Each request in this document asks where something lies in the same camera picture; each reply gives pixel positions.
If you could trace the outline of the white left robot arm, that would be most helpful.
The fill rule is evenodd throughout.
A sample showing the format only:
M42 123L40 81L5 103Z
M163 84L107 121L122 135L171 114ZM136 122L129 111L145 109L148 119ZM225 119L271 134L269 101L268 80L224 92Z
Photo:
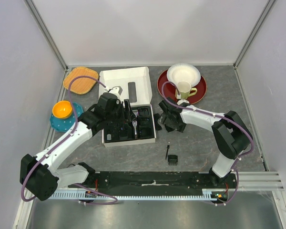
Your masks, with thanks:
M61 163L81 144L91 139L109 123L129 120L129 100L121 101L112 93L103 93L98 103L92 105L75 123L51 146L35 156L25 155L20 163L21 198L27 202L24 191L29 190L41 201L47 200L56 189L81 184L91 187L95 182L95 170L84 162L60 169Z

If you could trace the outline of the silver black hair clipper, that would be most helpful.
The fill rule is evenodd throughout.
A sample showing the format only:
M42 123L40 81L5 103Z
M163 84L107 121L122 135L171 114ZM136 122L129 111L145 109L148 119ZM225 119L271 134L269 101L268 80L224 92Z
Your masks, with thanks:
M138 111L134 111L134 115L135 115L135 118L132 120L132 125L133 125L133 128L134 128L134 136L135 136L135 139L138 138L138 133L137 133L137 127L138 127Z

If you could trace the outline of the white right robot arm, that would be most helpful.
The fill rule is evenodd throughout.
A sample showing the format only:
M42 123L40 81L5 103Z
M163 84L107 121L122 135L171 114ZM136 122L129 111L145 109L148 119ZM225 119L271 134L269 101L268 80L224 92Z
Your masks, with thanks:
M195 125L213 133L220 154L211 167L208 180L215 188L226 182L225 176L233 169L239 155L248 146L251 146L248 153L254 149L252 134L234 111L214 113L185 101L174 104L170 100L162 100L159 106L163 111L159 121L168 132L176 130L182 133L187 125Z

